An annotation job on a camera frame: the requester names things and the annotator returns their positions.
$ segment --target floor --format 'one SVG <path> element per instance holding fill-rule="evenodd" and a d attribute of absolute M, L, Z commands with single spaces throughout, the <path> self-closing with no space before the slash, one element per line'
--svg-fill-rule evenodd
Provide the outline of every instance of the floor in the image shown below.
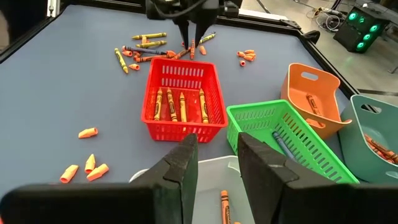
<path fill-rule="evenodd" d="M 331 7 L 333 4 L 328 0 L 301 2 L 313 7 Z M 353 1 L 344 0 L 339 10 L 349 11 L 353 4 Z M 293 0 L 243 0 L 242 8 L 264 12 L 261 5 L 273 14 L 283 15 L 298 22 L 303 32 L 319 30 L 321 36 L 317 47 L 355 88 L 364 95 L 398 106 L 398 71 L 394 74 L 387 71 L 398 65 L 397 43 L 378 38 L 365 54 L 354 54 L 335 41 L 332 38 L 333 34 L 319 28 L 316 19 L 306 16 L 311 16 L 310 7 Z M 7 23 L 0 13 L 0 50 L 8 43 L 6 27 Z"/>

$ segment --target blue crayon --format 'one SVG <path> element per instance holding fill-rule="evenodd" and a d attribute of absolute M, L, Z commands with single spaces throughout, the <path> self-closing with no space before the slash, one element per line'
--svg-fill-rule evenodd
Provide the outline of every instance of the blue crayon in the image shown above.
<path fill-rule="evenodd" d="M 141 49 L 141 48 L 136 48 L 136 47 L 128 47 L 128 46 L 123 46 L 122 50 L 128 50 L 128 51 L 135 51 L 135 52 L 143 52 L 143 53 L 148 53 L 148 54 L 157 54 L 157 55 L 167 55 L 167 52 L 161 52 L 158 50 L 151 50 L 151 49 Z"/>
<path fill-rule="evenodd" d="M 284 140 L 279 136 L 279 133 L 274 131 L 272 133 L 272 137 L 276 140 L 278 143 L 279 147 L 285 152 L 285 155 L 289 158 L 291 158 L 293 161 L 297 162 L 296 159 L 294 158 L 294 155 L 292 152 L 289 150 L 289 148 L 286 146 Z"/>

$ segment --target teal plastic bin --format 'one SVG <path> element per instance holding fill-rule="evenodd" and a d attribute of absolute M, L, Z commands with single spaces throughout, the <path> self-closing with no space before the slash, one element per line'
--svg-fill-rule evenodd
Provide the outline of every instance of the teal plastic bin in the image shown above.
<path fill-rule="evenodd" d="M 356 177 L 286 100 L 227 107 L 227 139 L 235 154 L 239 132 L 246 132 L 283 154 L 272 132 L 277 131 L 297 162 L 337 183 L 358 183 Z"/>
<path fill-rule="evenodd" d="M 362 106 L 376 109 L 376 113 Z M 398 166 L 379 157 L 368 146 L 364 134 L 395 153 L 398 152 L 398 107 L 366 96 L 354 95 L 341 114 L 353 122 L 342 128 L 341 150 L 350 171 L 372 183 L 398 183 Z"/>

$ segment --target green light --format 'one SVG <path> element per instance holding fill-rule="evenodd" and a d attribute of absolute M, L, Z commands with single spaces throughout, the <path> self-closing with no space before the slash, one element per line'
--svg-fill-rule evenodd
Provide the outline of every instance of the green light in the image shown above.
<path fill-rule="evenodd" d="M 370 31 L 371 31 L 371 32 L 375 32 L 375 31 L 377 31 L 378 29 L 379 29 L 379 25 L 374 25 L 374 26 L 371 27 Z"/>
<path fill-rule="evenodd" d="M 359 50 L 359 49 L 363 48 L 364 46 L 365 46 L 365 43 L 364 43 L 364 42 L 360 42 L 360 43 L 356 46 L 356 48 Z"/>
<path fill-rule="evenodd" d="M 363 40 L 369 40 L 371 38 L 371 35 L 370 34 L 366 34 L 364 37 L 363 37 Z"/>
<path fill-rule="evenodd" d="M 357 15 L 358 15 L 358 14 L 357 14 L 356 12 L 353 12 L 353 13 L 351 13 L 351 14 L 349 15 L 348 19 L 349 19 L 349 20 L 354 20 L 354 19 L 356 18 Z"/>

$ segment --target table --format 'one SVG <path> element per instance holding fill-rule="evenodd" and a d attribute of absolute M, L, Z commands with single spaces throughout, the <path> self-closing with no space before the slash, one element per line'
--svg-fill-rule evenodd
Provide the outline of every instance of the table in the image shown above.
<path fill-rule="evenodd" d="M 296 29 L 250 16 L 220 17 L 217 23 L 208 30 L 216 31 L 216 37 L 205 44 L 207 55 L 196 54 L 195 60 L 217 66 L 226 106 L 279 99 L 293 62 L 328 70 L 341 79 L 336 93 L 340 111 L 356 92 Z M 194 30 L 190 26 L 191 37 Z M 3 61 L 0 197 L 25 184 L 59 183 L 70 164 L 80 166 L 72 183 L 88 182 L 83 168 L 91 153 L 98 164 L 110 167 L 95 182 L 127 182 L 176 145 L 153 141 L 140 119 L 150 63 L 141 63 L 139 72 L 130 70 L 126 76 L 114 54 L 115 47 L 136 44 L 131 36 L 158 32 L 167 32 L 168 44 L 160 50 L 182 49 L 180 32 L 172 21 L 70 5 Z M 257 59 L 241 68 L 236 51 L 246 49 L 256 50 Z M 77 138 L 90 127 L 98 128 L 96 137 Z M 337 136 L 326 142 L 341 158 Z M 232 150 L 226 129 L 212 142 L 199 145 L 199 160 L 227 155 Z"/>

